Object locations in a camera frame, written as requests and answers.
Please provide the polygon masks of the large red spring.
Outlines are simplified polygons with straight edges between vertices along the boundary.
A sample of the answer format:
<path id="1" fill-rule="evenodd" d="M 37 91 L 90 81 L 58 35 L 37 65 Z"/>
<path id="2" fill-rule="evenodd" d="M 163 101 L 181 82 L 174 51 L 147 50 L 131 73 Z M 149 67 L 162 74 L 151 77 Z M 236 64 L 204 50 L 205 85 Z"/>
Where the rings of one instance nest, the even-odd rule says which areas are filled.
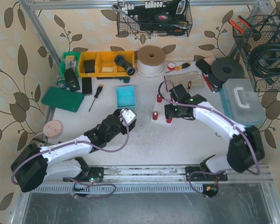
<path id="1" fill-rule="evenodd" d="M 173 118 L 168 118 L 168 119 L 166 119 L 166 122 L 167 122 L 168 124 L 171 124 L 171 123 L 172 123 L 172 119 L 173 119 Z"/>
<path id="2" fill-rule="evenodd" d="M 158 94 L 157 95 L 157 103 L 161 103 L 162 102 L 162 97 Z"/>
<path id="3" fill-rule="evenodd" d="M 158 112 L 153 112 L 152 120 L 156 121 L 158 119 Z"/>

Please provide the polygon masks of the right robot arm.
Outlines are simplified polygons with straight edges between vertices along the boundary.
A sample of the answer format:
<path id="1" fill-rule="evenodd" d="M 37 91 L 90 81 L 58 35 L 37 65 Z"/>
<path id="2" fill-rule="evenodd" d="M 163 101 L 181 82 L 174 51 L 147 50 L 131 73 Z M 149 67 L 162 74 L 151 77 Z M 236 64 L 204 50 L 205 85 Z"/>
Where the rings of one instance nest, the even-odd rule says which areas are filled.
<path id="1" fill-rule="evenodd" d="M 256 167 L 260 173 L 259 161 L 264 159 L 265 151 L 257 127 L 246 127 L 231 120 L 215 109 L 206 98 L 196 94 L 191 96 L 182 84 L 169 90 L 170 99 L 164 106 L 165 117 L 199 120 L 216 131 L 228 143 L 225 154 L 213 155 L 203 161 L 211 173 L 234 170 L 238 173 Z"/>

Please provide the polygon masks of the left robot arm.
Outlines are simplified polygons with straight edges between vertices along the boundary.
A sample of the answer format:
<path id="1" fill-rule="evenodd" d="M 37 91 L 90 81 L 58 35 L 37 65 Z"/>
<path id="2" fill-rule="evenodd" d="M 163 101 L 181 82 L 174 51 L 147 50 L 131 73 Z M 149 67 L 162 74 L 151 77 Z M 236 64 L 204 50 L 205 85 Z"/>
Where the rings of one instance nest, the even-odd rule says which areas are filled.
<path id="1" fill-rule="evenodd" d="M 73 140 L 42 147 L 29 144 L 10 167 L 11 181 L 22 192 L 30 192 L 44 182 L 63 178 L 80 182 L 89 171 L 82 156 L 96 151 L 106 152 L 107 143 L 118 134 L 129 136 L 135 123 L 135 112 L 127 108 L 117 109 L 95 128 Z"/>

